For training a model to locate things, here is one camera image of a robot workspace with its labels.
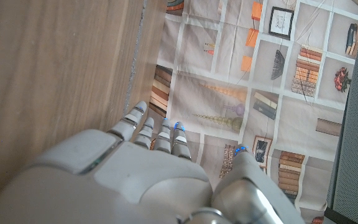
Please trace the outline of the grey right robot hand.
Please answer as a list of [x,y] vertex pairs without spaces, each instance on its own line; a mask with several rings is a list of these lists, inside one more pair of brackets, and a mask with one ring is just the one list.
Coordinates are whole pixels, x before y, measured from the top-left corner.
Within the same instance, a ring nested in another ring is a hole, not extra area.
[[34,159],[0,193],[0,223],[302,223],[253,153],[216,187],[191,160],[182,123],[138,102],[109,131],[84,130]]

